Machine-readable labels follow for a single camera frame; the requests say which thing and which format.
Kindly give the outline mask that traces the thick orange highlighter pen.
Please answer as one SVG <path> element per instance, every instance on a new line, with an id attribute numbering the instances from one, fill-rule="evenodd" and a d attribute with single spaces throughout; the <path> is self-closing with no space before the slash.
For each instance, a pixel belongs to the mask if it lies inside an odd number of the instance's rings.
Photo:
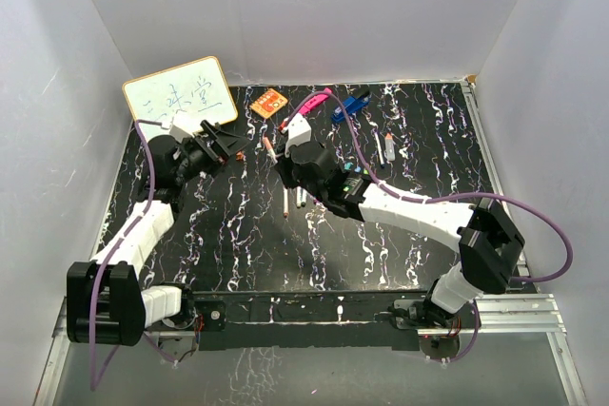
<path id="1" fill-rule="evenodd" d="M 389 162 L 393 162 L 396 159 L 395 144 L 391 133 L 387 133 L 384 136 L 385 145 L 385 156 Z"/>

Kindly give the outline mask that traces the red orange marker pen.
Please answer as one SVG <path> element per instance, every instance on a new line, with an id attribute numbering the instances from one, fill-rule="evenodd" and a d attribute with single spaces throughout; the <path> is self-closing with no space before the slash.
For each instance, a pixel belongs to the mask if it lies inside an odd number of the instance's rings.
<path id="1" fill-rule="evenodd" d="M 267 151 L 267 155 L 270 158 L 271 162 L 273 164 L 277 163 L 277 156 L 275 153 L 275 150 L 273 148 L 272 143 L 269 141 L 269 139 L 267 137 L 263 138 L 263 144 L 265 145 L 265 149 Z"/>

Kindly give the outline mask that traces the blue stapler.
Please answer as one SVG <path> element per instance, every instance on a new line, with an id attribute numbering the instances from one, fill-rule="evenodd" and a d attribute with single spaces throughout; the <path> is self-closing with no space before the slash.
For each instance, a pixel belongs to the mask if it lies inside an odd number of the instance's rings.
<path id="1" fill-rule="evenodd" d="M 369 104 L 370 101 L 370 90 L 366 87 L 360 88 L 353 92 L 349 97 L 343 101 L 345 111 L 348 115 L 360 112 L 364 107 Z M 333 124 L 339 124 L 345 119 L 345 116 L 340 107 L 337 107 L 332 115 L 331 121 Z"/>

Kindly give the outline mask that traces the small whiteboard with writing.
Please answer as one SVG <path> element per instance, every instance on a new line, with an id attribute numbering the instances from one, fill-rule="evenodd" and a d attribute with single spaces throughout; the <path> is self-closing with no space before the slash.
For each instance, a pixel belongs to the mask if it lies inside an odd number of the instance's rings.
<path id="1" fill-rule="evenodd" d="M 214 56 L 127 81 L 123 92 L 135 120 L 155 123 L 141 126 L 147 140 L 165 134 L 162 126 L 179 112 L 196 123 L 205 120 L 213 125 L 238 118 L 220 62 Z"/>

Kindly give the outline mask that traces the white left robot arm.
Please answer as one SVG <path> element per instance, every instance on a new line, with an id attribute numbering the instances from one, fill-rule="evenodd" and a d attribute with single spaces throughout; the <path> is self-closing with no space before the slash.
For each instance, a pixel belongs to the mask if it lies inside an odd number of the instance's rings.
<path id="1" fill-rule="evenodd" d="M 67 272 L 67 334 L 72 342 L 133 346 L 158 321 L 185 329 L 196 318 L 197 307 L 183 297 L 183 287 L 143 290 L 140 273 L 174 225 L 187 183 L 201 174 L 215 176 L 248 140 L 208 121 L 174 120 L 164 131 L 142 141 L 147 170 L 140 202 L 107 246 Z"/>

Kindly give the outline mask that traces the yellow orange marker pen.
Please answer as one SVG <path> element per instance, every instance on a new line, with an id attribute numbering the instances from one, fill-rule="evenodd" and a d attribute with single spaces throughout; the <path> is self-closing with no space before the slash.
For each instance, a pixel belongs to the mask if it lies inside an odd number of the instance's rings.
<path id="1" fill-rule="evenodd" d="M 286 219 L 289 216 L 289 190 L 285 187 L 283 188 L 283 215 Z"/>

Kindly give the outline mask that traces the pink clip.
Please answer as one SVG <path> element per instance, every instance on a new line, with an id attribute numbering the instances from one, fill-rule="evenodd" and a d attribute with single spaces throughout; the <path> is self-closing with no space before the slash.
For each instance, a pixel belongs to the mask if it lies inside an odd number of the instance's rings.
<path id="1" fill-rule="evenodd" d="M 316 107 L 321 105 L 325 100 L 329 98 L 332 93 L 330 88 L 325 88 L 322 94 L 315 95 L 309 99 L 298 111 L 299 114 L 306 116 L 309 112 L 313 111 Z"/>

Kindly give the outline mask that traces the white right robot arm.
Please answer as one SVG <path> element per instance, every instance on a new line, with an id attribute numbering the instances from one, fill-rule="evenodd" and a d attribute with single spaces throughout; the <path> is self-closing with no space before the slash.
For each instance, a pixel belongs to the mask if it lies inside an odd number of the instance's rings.
<path id="1" fill-rule="evenodd" d="M 303 188 L 340 218 L 389 224 L 458 253 L 459 263 L 432 283 L 423 300 L 392 310 L 395 319 L 414 327 L 445 327 L 470 301 L 507 290 L 524 238 L 499 202 L 402 201 L 397 189 L 383 189 L 370 176 L 339 166 L 314 141 L 280 146 L 275 169 L 285 187 Z"/>

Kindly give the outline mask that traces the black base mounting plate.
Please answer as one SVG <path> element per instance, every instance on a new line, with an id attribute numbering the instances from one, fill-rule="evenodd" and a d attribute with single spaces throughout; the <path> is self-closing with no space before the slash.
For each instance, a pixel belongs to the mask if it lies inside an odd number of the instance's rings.
<path id="1" fill-rule="evenodd" d="M 147 329 L 159 338 L 193 338 L 200 351 L 241 348 L 389 347 L 417 351 L 426 338 L 447 338 L 456 349 L 459 336 L 479 319 L 463 307 L 440 325 L 414 322 L 414 304 L 424 292 L 194 292 L 187 294 L 185 316 L 174 325 Z"/>

